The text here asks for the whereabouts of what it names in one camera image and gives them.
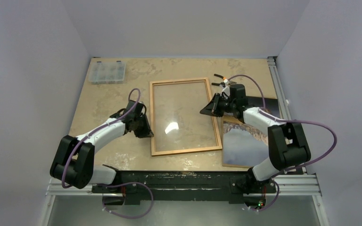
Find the purple cable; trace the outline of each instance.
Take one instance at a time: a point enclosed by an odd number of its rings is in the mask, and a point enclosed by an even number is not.
[[[116,187],[122,187],[122,186],[130,185],[130,184],[137,184],[137,185],[144,186],[144,187],[148,190],[148,192],[150,193],[150,198],[151,198],[151,199],[150,199],[150,200],[151,200],[151,201],[150,201],[150,205],[149,205],[149,208],[148,208],[144,213],[142,213],[142,214],[140,214],[140,215],[137,215],[137,216],[127,216],[127,215],[115,213],[115,212],[113,212],[113,211],[111,211],[111,210],[108,210],[108,209],[106,208],[105,203],[103,202],[103,198],[102,198],[102,206],[103,206],[103,209],[106,210],[108,213],[111,213],[111,214],[113,214],[113,215],[116,215],[116,216],[119,216],[119,217],[125,218],[125,219],[138,219],[138,218],[141,218],[141,217],[147,215],[147,214],[150,212],[150,210],[152,209],[152,207],[153,207],[153,194],[152,194],[152,191],[149,189],[149,187],[146,186],[145,184],[140,183],[140,182],[128,182],[128,183],[124,183],[124,184],[120,184],[120,185],[104,185],[104,184],[100,184],[100,185],[106,186],[106,187],[110,187],[110,188],[116,188]]]
[[[128,95],[128,100],[130,100],[130,97],[131,97],[131,94],[133,91],[138,91],[138,98],[137,100],[135,101],[135,103],[132,105],[132,107],[126,112],[124,113],[122,116],[120,116],[118,119],[112,121],[109,123],[109,125],[112,125],[116,122],[118,122],[119,120],[123,119],[125,116],[128,115],[129,112],[131,112],[132,110],[134,110],[134,108],[137,106],[137,103],[140,101],[140,97],[141,97],[141,91],[138,89],[138,88],[133,88],[130,92],[130,94]],[[99,130],[105,128],[106,126],[108,126],[107,124],[103,124],[101,126],[98,126],[96,127],[93,131],[91,131],[87,136],[84,136],[84,138],[82,138],[78,143],[77,145],[74,147],[73,151],[70,153],[70,156],[69,158],[67,159],[67,162],[66,162],[66,165],[65,165],[65,168],[63,170],[63,175],[62,175],[62,187],[63,188],[69,188],[69,187],[72,187],[71,185],[66,185],[65,184],[65,179],[66,179],[66,173],[67,173],[67,169],[70,165],[70,162],[71,162],[71,158],[73,157],[73,155],[75,154],[75,152],[77,151],[77,149],[80,147],[80,145],[90,136],[92,136],[93,134],[95,134],[96,132],[98,132]]]
[[[237,74],[237,75],[231,76],[231,77],[228,78],[228,80],[231,80],[231,79],[236,78],[236,77],[245,77],[245,78],[248,78],[248,79],[252,80],[252,82],[257,86],[257,88],[260,91],[260,94],[262,95],[263,108],[266,108],[266,101],[264,100],[264,94],[263,94],[263,91],[260,88],[259,84],[252,77],[244,75],[244,74]]]
[[[331,134],[332,134],[332,136],[334,137],[334,142],[332,143],[331,147],[330,147],[324,154],[322,154],[320,157],[318,157],[318,158],[316,158],[316,159],[314,159],[314,160],[312,160],[312,161],[308,161],[308,162],[306,162],[306,163],[304,163],[304,164],[302,164],[302,165],[298,165],[298,166],[291,167],[291,168],[286,168],[285,170],[276,173],[273,177],[278,176],[278,175],[280,175],[280,174],[283,174],[283,173],[286,172],[286,171],[296,170],[296,169],[302,168],[303,166],[308,166],[308,165],[311,165],[311,164],[313,164],[313,163],[316,163],[316,162],[320,161],[321,159],[323,159],[325,156],[327,156],[329,153],[331,153],[332,150],[334,150],[335,146],[337,145],[337,142],[338,142],[337,135],[336,135],[335,131],[332,130],[332,129],[331,129],[329,126],[327,126],[327,125],[324,125],[324,124],[319,123],[319,122],[314,122],[314,121],[306,121],[306,120],[284,120],[284,119],[279,119],[279,118],[277,118],[277,117],[275,117],[275,116],[273,116],[273,115],[271,115],[271,114],[268,114],[268,113],[266,113],[266,112],[264,112],[264,111],[262,111],[262,110],[260,110],[259,113],[260,113],[261,115],[266,116],[266,117],[269,118],[269,119],[274,120],[274,121],[289,122],[289,123],[298,122],[298,123],[304,123],[304,124],[310,124],[310,125],[320,126],[320,127],[323,127],[323,128],[325,128],[325,129],[327,129],[328,131],[330,131]]]
[[[255,209],[251,209],[251,210],[261,212],[261,211],[263,211],[263,210],[268,209],[270,206],[272,206],[272,205],[275,203],[275,201],[278,199],[278,195],[280,194],[280,186],[279,186],[278,183],[275,182],[275,181],[273,181],[273,183],[277,186],[277,193],[275,194],[275,197],[274,197],[274,199],[270,202],[270,204],[265,205],[263,208],[261,208],[261,209],[259,209],[259,210],[255,210]]]

